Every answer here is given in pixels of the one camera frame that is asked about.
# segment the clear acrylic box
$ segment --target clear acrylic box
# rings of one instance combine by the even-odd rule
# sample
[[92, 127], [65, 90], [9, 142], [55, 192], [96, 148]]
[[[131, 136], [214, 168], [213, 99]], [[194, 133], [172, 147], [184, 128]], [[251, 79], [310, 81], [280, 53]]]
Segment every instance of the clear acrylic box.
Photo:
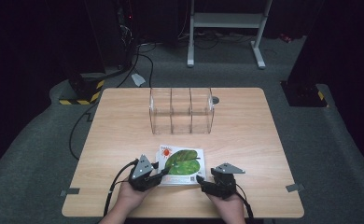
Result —
[[149, 115], [154, 134], [210, 133], [214, 104], [210, 88], [151, 88]]

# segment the green leaf illustration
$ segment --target green leaf illustration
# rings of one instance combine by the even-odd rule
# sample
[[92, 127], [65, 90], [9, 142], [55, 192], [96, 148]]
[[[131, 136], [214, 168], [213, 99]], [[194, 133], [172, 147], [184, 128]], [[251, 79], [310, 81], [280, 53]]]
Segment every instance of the green leaf illustration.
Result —
[[197, 151], [180, 150], [168, 158], [165, 168], [170, 168], [169, 175], [192, 175], [200, 170]]

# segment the metal leg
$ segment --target metal leg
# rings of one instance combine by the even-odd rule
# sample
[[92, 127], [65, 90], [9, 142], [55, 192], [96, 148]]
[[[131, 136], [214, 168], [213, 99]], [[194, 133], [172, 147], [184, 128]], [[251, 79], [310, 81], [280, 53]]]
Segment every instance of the metal leg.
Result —
[[266, 3], [266, 8], [264, 9], [263, 16], [261, 17], [260, 25], [258, 28], [258, 33], [255, 41], [251, 41], [252, 50], [254, 51], [255, 58], [258, 63], [258, 67], [260, 69], [264, 69], [266, 67], [263, 58], [261, 57], [261, 53], [259, 50], [259, 43], [261, 40], [261, 36], [263, 35], [264, 26], [266, 25], [267, 18], [269, 17], [270, 7], [272, 5], [273, 0], [268, 0]]
[[194, 0], [191, 0], [188, 67], [193, 67], [193, 66], [194, 66]]

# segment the white stand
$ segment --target white stand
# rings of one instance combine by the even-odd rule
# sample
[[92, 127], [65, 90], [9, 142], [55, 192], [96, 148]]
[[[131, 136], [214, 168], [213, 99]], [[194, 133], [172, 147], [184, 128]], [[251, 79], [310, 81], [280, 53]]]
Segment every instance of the white stand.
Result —
[[266, 67], [259, 50], [259, 43], [263, 35], [264, 26], [269, 16], [273, 0], [267, 0], [263, 13], [240, 14], [240, 13], [195, 13], [194, 0], [191, 0], [190, 29], [188, 48], [188, 67], [194, 66], [194, 28], [195, 27], [222, 27], [222, 28], [256, 28], [258, 33], [256, 39], [251, 41], [252, 50], [258, 62], [258, 67]]

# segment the gray carpet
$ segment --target gray carpet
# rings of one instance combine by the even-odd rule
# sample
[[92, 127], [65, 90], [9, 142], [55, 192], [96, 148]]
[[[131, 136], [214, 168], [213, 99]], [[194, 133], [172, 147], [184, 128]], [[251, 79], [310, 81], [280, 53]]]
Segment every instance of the gray carpet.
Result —
[[[260, 44], [266, 69], [257, 68], [248, 42], [222, 42], [196, 48], [194, 68], [186, 67], [187, 48], [143, 46], [154, 63], [152, 87], [260, 87], [264, 90], [305, 215], [298, 219], [265, 219], [264, 223], [364, 223], [364, 158], [346, 130], [326, 85], [318, 85], [329, 107], [290, 107], [280, 86], [287, 80], [304, 39], [292, 43], [264, 38]], [[196, 43], [209, 48], [213, 42]], [[151, 63], [139, 57], [136, 72], [149, 87]], [[126, 74], [105, 81], [118, 86]], [[64, 217], [61, 213], [77, 161], [68, 149], [69, 134], [88, 105], [60, 105], [66, 82], [49, 93], [51, 106], [34, 118], [0, 160], [0, 223], [95, 223], [99, 217]], [[136, 88], [129, 77], [122, 88]], [[77, 126], [72, 148], [84, 146], [91, 123]], [[190, 220], [151, 219], [126, 223], [191, 223]]]

